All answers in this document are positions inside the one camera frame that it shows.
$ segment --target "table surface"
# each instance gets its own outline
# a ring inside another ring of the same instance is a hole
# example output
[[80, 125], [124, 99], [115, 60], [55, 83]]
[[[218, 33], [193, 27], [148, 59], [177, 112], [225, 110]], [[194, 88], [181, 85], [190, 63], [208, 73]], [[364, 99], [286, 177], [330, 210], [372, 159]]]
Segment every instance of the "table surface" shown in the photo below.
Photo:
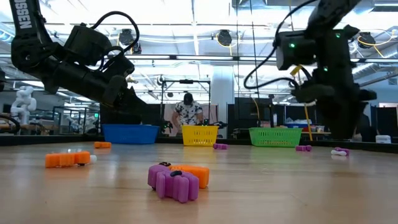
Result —
[[[88, 150], [98, 162], [45, 169], [50, 152]], [[398, 155], [330, 155], [286, 148], [93, 143], [0, 147], [0, 223], [397, 223]], [[147, 185], [161, 161], [210, 168], [197, 201], [161, 200]]]

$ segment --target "blue basket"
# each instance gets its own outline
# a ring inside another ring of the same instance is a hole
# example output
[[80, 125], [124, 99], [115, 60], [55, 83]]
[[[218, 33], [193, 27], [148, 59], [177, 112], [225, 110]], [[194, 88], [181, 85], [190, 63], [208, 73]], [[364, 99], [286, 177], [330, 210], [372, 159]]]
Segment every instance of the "blue basket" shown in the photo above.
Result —
[[153, 144], [158, 126], [139, 124], [103, 124], [105, 141], [119, 144]]

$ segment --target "yellow cable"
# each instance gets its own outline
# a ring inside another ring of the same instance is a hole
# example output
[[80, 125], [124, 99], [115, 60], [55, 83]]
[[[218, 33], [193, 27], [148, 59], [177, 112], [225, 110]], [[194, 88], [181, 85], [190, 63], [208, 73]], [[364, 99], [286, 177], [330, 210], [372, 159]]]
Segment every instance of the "yellow cable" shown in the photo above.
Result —
[[120, 33], [118, 34], [118, 39], [116, 41], [116, 46], [119, 46], [119, 37], [120, 37]]
[[259, 105], [257, 105], [257, 102], [256, 102], [256, 100], [255, 100], [253, 97], [251, 97], [251, 99], [254, 101], [254, 104], [256, 105], [256, 108], [257, 108], [257, 117], [259, 118], [259, 121], [260, 121], [260, 110], [259, 110]]
[[361, 43], [361, 44], [364, 44], [364, 45], [372, 46], [372, 47], [374, 47], [374, 46], [380, 46], [380, 45], [389, 43], [389, 42], [394, 38], [394, 32], [395, 32], [395, 31], [393, 30], [393, 31], [392, 31], [392, 35], [390, 36], [390, 39], [387, 40], [387, 41], [385, 41], [385, 42], [383, 42], [383, 43], [379, 43], [379, 44], [369, 44], [369, 43], [365, 43], [365, 42], [363, 42], [362, 40], [360, 40], [360, 38], [361, 38], [362, 36], [359, 36], [359, 37], [358, 37], [358, 42]]
[[373, 47], [374, 47], [374, 49], [379, 53], [379, 55], [380, 55], [382, 58], [385, 58], [385, 56], [380, 52], [379, 49], [377, 49], [376, 46], [373, 46]]
[[[289, 0], [289, 11], [292, 11], [292, 0]], [[292, 31], [294, 31], [293, 27], [293, 17], [290, 15], [290, 20], [292, 21]], [[293, 69], [292, 73], [297, 72], [298, 73], [298, 82], [301, 85], [301, 78], [300, 78], [300, 69], [302, 68], [301, 65], [297, 66], [295, 69]], [[310, 141], [312, 141], [312, 132], [311, 132], [311, 124], [310, 124], [310, 118], [308, 117], [308, 109], [307, 109], [307, 104], [304, 103], [304, 112], [305, 112], [305, 119], [307, 120], [307, 125], [308, 125], [308, 133], [310, 134]]]

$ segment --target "green basket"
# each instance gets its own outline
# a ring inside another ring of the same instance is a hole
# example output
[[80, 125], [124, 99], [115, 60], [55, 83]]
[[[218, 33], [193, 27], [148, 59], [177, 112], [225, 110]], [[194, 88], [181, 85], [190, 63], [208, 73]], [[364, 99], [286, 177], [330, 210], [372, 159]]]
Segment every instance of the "green basket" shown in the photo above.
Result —
[[295, 147], [300, 142], [301, 128], [250, 128], [253, 146]]

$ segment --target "small pink object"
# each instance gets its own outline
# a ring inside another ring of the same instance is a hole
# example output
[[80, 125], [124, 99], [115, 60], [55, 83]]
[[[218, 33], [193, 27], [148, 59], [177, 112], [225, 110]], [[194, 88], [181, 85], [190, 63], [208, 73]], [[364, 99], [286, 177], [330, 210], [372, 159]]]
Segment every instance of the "small pink object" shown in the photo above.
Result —
[[199, 178], [182, 171], [158, 172], [156, 174], [156, 193], [160, 198], [170, 197], [181, 203], [196, 200], [199, 193]]
[[217, 143], [215, 143], [213, 145], [213, 149], [228, 149], [228, 145], [227, 144], [217, 144]]
[[340, 148], [340, 147], [335, 147], [335, 150], [338, 151], [338, 152], [346, 152], [347, 156], [349, 156], [349, 149], [343, 149], [343, 148]]
[[151, 166], [148, 170], [148, 185], [151, 186], [154, 190], [156, 188], [156, 174], [158, 172], [170, 170], [168, 167], [163, 165], [154, 165]]
[[312, 146], [296, 146], [296, 151], [311, 152], [312, 151]]

